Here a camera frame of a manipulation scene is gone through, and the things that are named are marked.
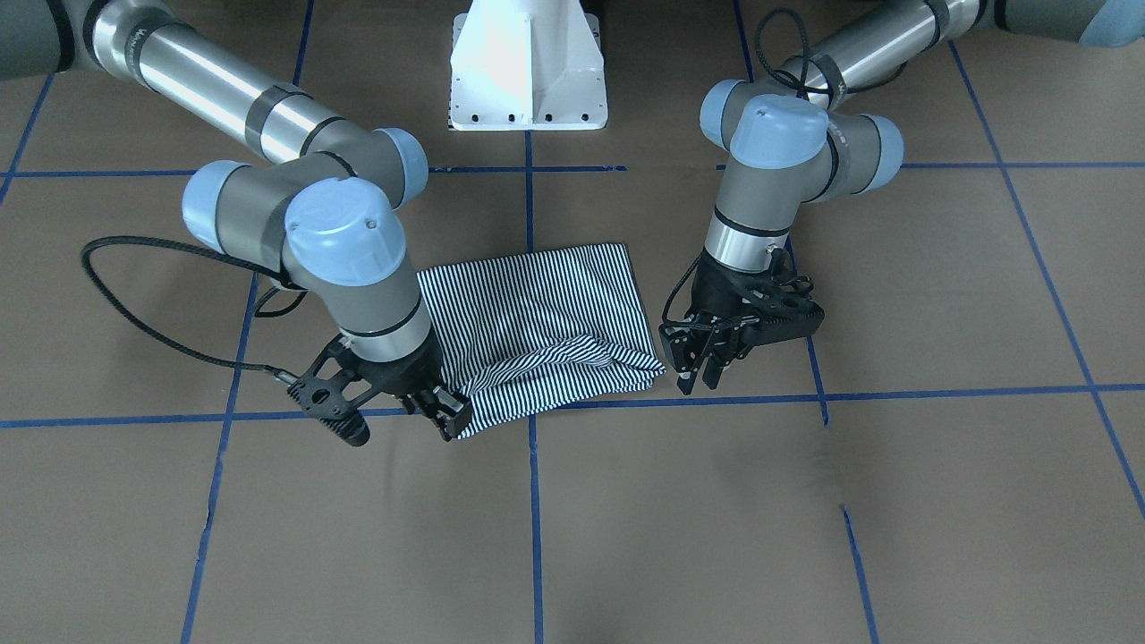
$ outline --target floor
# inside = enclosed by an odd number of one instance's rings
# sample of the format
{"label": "floor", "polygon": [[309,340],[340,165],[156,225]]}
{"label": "floor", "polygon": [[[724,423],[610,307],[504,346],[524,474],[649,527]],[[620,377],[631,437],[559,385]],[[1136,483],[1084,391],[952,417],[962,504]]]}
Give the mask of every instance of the floor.
{"label": "floor", "polygon": [[[445,128],[464,0],[172,5],[420,139],[418,266],[624,242],[652,315],[726,158],[700,102],[752,73],[743,31],[772,8],[609,3],[608,127],[522,135]],[[788,5],[816,39],[870,6]],[[148,340],[78,266],[103,235],[189,239],[188,175],[251,155],[106,77],[5,84],[0,641],[1145,642],[1143,80],[1145,42],[935,47],[843,108],[898,123],[907,165],[803,210],[814,341],[716,392],[664,377],[460,443],[380,402],[361,449]],[[315,301],[252,322],[236,269],[98,261],[211,353],[301,367],[333,332]]]}

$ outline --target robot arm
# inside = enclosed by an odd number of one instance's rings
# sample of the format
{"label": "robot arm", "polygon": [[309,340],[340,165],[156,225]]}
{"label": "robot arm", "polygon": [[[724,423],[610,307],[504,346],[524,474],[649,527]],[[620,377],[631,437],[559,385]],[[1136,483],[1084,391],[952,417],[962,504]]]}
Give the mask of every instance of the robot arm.
{"label": "robot arm", "polygon": [[755,346],[815,332],[823,309],[810,297],[811,280],[793,273],[783,251],[796,211],[885,184],[903,155],[891,121],[834,110],[850,93],[979,23],[1115,47],[1145,33],[1145,2],[887,0],[760,80],[712,87],[701,129],[731,156],[704,250],[685,275],[695,270],[692,304],[682,320],[670,320],[673,292],[660,329],[681,392],[692,392],[705,361],[704,383],[716,388],[732,361]]}
{"label": "robot arm", "polygon": [[[369,438],[358,407],[385,392],[432,419],[442,438],[468,422],[440,379],[441,346],[394,210],[425,188],[410,134],[363,129],[302,89],[221,49],[158,0],[6,0],[0,79],[102,69],[187,108],[278,164],[214,162],[183,195],[190,231],[216,252],[315,292],[340,333],[287,393],[350,445]],[[319,378],[330,360],[339,371]],[[347,385],[369,391],[347,400]]]}

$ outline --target fabric fold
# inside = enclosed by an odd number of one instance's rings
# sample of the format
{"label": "fabric fold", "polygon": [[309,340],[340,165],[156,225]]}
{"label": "fabric fold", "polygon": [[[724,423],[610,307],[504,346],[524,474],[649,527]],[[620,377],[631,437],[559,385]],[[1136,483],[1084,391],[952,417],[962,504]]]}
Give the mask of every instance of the fabric fold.
{"label": "fabric fold", "polygon": [[460,438],[665,371],[621,244],[440,266],[418,275],[444,353],[471,398]]}

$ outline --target white metal stand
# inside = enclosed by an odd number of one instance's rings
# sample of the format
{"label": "white metal stand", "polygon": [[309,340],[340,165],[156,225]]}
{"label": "white metal stand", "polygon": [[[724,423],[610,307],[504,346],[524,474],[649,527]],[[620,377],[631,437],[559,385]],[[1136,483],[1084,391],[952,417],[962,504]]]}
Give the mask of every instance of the white metal stand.
{"label": "white metal stand", "polygon": [[473,0],[453,19],[455,129],[599,129],[600,23],[577,0]]}

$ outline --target black cable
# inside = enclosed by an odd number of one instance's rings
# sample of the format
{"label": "black cable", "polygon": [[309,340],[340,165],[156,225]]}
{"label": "black cable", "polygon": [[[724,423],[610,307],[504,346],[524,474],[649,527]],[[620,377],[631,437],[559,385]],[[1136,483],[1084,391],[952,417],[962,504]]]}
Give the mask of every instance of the black cable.
{"label": "black cable", "polygon": [[125,307],[123,305],[123,303],[119,301],[119,298],[117,298],[111,292],[111,290],[108,289],[106,284],[103,283],[103,280],[101,280],[100,276],[96,274],[95,268],[92,267],[92,253],[94,253],[95,251],[97,251],[97,250],[100,250],[100,249],[102,249],[104,246],[116,246],[116,245],[153,246],[153,248],[159,248],[159,249],[167,249],[167,250],[173,250],[173,251],[180,251],[180,252],[184,252],[184,253],[189,253],[189,254],[196,254],[196,256],[199,256],[199,257],[205,257],[207,259],[213,259],[215,261],[220,261],[222,264],[229,264],[231,266],[237,266],[239,268],[245,268],[247,270],[253,270],[253,272],[259,273],[261,275],[266,275],[268,277],[274,277],[275,280],[278,280],[281,282],[282,281],[286,281],[285,275],[282,275],[279,273],[275,273],[274,270],[269,270],[269,269],[267,269],[267,268],[264,268],[262,266],[259,266],[256,264],[251,264],[250,261],[244,261],[242,259],[237,259],[237,258],[229,257],[229,256],[226,256],[226,254],[222,254],[222,253],[218,253],[218,252],[212,251],[212,250],[203,249],[203,248],[199,248],[199,246],[194,246],[191,244],[184,244],[182,242],[174,242],[174,241],[171,241],[171,239],[160,239],[160,238],[157,238],[157,237],[136,237],[136,236],[132,236],[132,235],[119,235],[119,236],[112,236],[112,237],[101,237],[101,238],[95,239],[93,242],[88,242],[84,246],[84,250],[80,252],[80,265],[84,267],[84,272],[87,273],[88,278],[92,280],[92,283],[95,284],[95,288],[100,291],[100,294],[102,294],[111,304],[111,306],[114,307],[114,309],[120,315],[123,315],[125,319],[127,319],[128,322],[131,322],[132,324],[134,324],[136,329],[139,329],[139,330],[143,331],[144,333],[151,336],[156,340],[159,340],[160,343],[167,345],[168,347],[171,347],[171,348],[173,348],[173,350],[175,350],[175,351],[177,351],[177,352],[180,352],[182,354],[189,355],[189,356],[191,356],[191,358],[194,358],[196,360],[202,360],[203,362],[206,362],[208,364],[214,364],[216,367],[226,367],[228,369],[243,369],[243,370],[246,370],[246,371],[262,371],[263,374],[268,374],[268,375],[274,376],[274,377],[279,378],[279,379],[282,379],[282,376],[291,376],[291,377],[293,377],[285,369],[279,369],[278,367],[274,367],[271,364],[256,364],[256,363],[251,363],[251,362],[237,362],[237,361],[234,361],[234,360],[224,360],[222,358],[215,358],[213,355],[207,355],[205,353],[195,351],[194,348],[191,348],[191,347],[189,347],[187,345],[180,344],[180,343],[171,339],[169,337],[160,333],[159,331],[157,331],[156,329],[153,329],[152,327],[148,325],[145,322],[143,322],[142,320],[140,320],[139,317],[136,317],[134,314],[132,314],[132,312],[127,311],[127,307]]}
{"label": "black cable", "polygon": [[271,299],[274,299],[275,296],[285,290],[286,289],[279,289],[278,286],[270,286],[269,289],[267,289],[267,292],[262,293],[262,297],[259,298],[259,301],[254,303],[254,316],[282,317],[283,315],[286,315],[287,313],[291,313],[295,308],[298,308],[299,305],[302,304],[302,300],[306,299],[306,294],[310,292],[310,291],[298,291],[298,296],[294,297],[294,300],[284,306],[283,308],[279,308],[278,311],[270,311],[270,312],[262,311],[263,306],[266,306]]}
{"label": "black cable", "polygon": [[[796,29],[799,30],[799,44],[803,47],[803,54],[800,56],[800,58],[803,60],[800,62],[803,66],[799,70],[799,78],[795,83],[790,80],[790,78],[792,77],[790,72],[784,71],[783,73],[785,73],[787,76],[781,74],[780,71],[775,70],[772,66],[772,64],[767,62],[767,56],[764,55],[764,46],[763,46],[764,29],[768,25],[768,23],[771,23],[773,19],[775,19],[776,16],[780,15],[790,17],[791,21],[795,22]],[[806,23],[803,22],[803,17],[799,16],[799,14],[797,14],[795,10],[781,7],[779,9],[774,9],[773,11],[764,16],[763,19],[759,21],[759,24],[756,25],[755,42],[756,42],[756,57],[759,58],[759,64],[764,65],[764,70],[767,71],[767,76],[775,79],[775,81],[782,85],[783,87],[787,87],[788,89],[795,89],[796,95],[798,97],[806,99],[808,93],[830,94],[830,91],[828,89],[816,89],[814,87],[807,87],[807,74],[811,72],[811,56],[814,55],[814,52],[812,52],[811,49],[811,39],[807,37],[807,25]]]}
{"label": "black cable", "polygon": [[688,277],[692,276],[692,273],[696,269],[696,266],[700,266],[700,260],[703,257],[704,257],[704,253],[703,253],[703,251],[701,251],[700,254],[696,256],[696,259],[692,262],[692,266],[689,266],[688,269],[684,272],[684,277],[680,277],[680,281],[676,283],[676,288],[673,288],[672,292],[669,293],[668,301],[664,303],[664,312],[660,316],[661,322],[663,322],[664,324],[673,324],[673,325],[677,325],[677,327],[679,327],[681,324],[686,324],[686,322],[682,322],[682,321],[681,322],[676,322],[673,320],[669,320],[669,317],[668,317],[668,309],[672,308],[672,301],[676,300],[676,294],[679,293],[680,289],[684,288],[684,283],[687,282]]}
{"label": "black cable", "polygon": [[[767,61],[767,56],[764,55],[764,46],[763,46],[764,29],[767,26],[768,23],[771,23],[776,16],[780,15],[785,15],[790,17],[791,21],[795,23],[796,29],[799,31],[799,45],[802,48],[799,57],[802,58],[800,60],[802,66],[798,78],[796,78],[793,73],[787,70],[783,69],[777,70],[773,68],[772,64]],[[807,36],[807,24],[803,21],[803,16],[800,16],[793,9],[780,8],[764,16],[763,19],[759,21],[759,24],[756,25],[755,45],[756,45],[756,58],[759,60],[759,64],[761,64],[764,66],[764,70],[767,71],[767,76],[772,77],[776,83],[779,83],[783,87],[787,87],[788,89],[793,89],[796,92],[796,96],[798,96],[799,99],[806,99],[808,94],[831,93],[830,89],[819,89],[816,87],[811,87],[807,85],[807,76],[811,71],[811,58],[812,56],[815,55],[815,52],[814,49],[812,49],[811,39]],[[879,87],[883,87],[884,85],[887,85],[898,79],[900,76],[902,76],[902,72],[906,69],[907,69],[907,63],[902,63],[886,78],[871,83],[870,85],[847,88],[846,93],[862,94],[863,92],[870,92],[871,89],[877,89]]]}

